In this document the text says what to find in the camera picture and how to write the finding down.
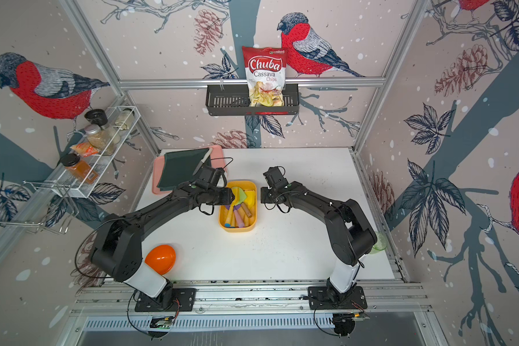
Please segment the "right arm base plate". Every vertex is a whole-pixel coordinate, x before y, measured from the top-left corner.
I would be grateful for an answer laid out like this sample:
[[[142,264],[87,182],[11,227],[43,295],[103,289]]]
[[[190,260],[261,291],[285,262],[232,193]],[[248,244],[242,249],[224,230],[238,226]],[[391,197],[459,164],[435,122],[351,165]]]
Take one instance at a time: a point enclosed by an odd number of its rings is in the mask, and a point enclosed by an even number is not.
[[[368,308],[366,295],[361,286],[354,286],[346,293],[339,293],[335,288],[310,286],[307,298],[311,310],[359,310]]]

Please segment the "yellow shovel blue-tipped handle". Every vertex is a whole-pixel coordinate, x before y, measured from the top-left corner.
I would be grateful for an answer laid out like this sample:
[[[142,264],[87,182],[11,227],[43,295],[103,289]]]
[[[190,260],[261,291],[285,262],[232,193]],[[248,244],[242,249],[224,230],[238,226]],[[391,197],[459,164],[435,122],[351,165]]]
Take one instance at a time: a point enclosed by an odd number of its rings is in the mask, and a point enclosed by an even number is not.
[[[223,224],[226,228],[234,228],[236,226],[233,204],[231,204],[230,206],[226,206],[226,216]]]

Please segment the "green shovel wooden handle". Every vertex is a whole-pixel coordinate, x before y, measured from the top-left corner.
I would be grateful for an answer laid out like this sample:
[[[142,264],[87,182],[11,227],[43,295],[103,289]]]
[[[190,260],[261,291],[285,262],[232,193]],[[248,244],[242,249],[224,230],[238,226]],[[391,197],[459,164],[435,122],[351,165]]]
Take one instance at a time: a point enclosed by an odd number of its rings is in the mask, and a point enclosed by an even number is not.
[[[245,191],[242,190],[240,187],[232,187],[232,193],[234,195],[234,200],[232,202],[233,206],[238,206],[239,204],[245,202],[247,195]]]

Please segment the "purple shovel pink handle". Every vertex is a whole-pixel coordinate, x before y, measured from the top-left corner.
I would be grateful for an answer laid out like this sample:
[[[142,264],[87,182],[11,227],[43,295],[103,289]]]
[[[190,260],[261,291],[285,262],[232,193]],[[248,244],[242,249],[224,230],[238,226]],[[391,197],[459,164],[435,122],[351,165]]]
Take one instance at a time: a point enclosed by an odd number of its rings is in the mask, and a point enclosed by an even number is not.
[[[235,216],[235,219],[236,219],[236,226],[235,226],[235,228],[244,228],[245,227],[244,219],[241,216],[241,214],[239,213],[240,212],[240,208],[241,208],[240,204],[238,206],[234,207],[234,216]]]

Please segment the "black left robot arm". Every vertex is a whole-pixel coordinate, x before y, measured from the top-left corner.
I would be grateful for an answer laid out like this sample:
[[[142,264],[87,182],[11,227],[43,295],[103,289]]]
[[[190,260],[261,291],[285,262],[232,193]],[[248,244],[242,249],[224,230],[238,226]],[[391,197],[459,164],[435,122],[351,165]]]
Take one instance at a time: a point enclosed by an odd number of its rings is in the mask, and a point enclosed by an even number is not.
[[[193,180],[179,184],[170,194],[151,205],[124,216],[111,215],[96,229],[89,258],[92,265],[115,281],[125,283],[158,305],[173,301],[172,284],[145,263],[143,241],[159,227],[195,208],[227,206],[234,194],[222,168],[202,166]]]

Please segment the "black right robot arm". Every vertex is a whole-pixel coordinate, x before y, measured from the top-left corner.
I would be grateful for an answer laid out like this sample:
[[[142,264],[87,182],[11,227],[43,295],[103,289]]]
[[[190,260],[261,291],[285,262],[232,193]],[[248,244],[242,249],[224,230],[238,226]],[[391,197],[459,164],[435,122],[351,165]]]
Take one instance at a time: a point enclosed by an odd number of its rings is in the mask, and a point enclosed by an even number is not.
[[[267,185],[260,189],[263,204],[273,204],[282,213],[293,209],[321,221],[326,229],[331,249],[337,257],[328,279],[328,288],[346,294],[357,285],[362,257],[369,254],[378,241],[373,226],[356,200],[335,200],[324,197],[294,181],[289,182],[280,167],[263,173]]]

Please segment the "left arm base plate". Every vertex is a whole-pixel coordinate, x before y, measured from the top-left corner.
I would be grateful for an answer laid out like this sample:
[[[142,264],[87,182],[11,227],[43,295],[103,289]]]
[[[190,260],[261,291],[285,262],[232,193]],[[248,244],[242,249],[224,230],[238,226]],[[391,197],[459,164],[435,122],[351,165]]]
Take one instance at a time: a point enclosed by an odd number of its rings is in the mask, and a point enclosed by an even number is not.
[[[195,288],[168,288],[158,297],[151,298],[141,291],[136,297],[135,312],[188,312],[193,310]]]

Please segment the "yellow plastic storage box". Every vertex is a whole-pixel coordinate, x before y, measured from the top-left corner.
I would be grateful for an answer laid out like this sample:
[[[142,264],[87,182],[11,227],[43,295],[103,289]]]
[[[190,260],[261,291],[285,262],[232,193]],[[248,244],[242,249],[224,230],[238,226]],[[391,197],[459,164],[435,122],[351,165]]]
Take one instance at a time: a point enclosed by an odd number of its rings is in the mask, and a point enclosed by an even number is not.
[[[219,209],[219,225],[226,232],[250,232],[257,221],[259,205],[258,189],[255,183],[248,180],[229,182],[227,187],[234,195],[234,201]]]

